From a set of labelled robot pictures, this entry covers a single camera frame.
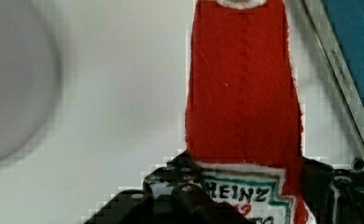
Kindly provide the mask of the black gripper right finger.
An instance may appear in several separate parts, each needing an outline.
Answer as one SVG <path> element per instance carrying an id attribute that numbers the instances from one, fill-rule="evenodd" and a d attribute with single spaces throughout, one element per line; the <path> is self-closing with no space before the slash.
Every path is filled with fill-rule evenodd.
<path id="1" fill-rule="evenodd" d="M 364 224 L 364 171 L 305 159 L 301 181 L 316 224 Z"/>

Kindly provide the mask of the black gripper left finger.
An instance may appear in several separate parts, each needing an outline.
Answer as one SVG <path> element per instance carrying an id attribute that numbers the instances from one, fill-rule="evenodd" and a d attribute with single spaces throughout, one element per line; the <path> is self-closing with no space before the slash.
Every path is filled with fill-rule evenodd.
<path id="1" fill-rule="evenodd" d="M 183 152 L 143 180 L 141 189 L 114 196 L 84 224 L 253 224 L 206 192 L 203 177 Z"/>

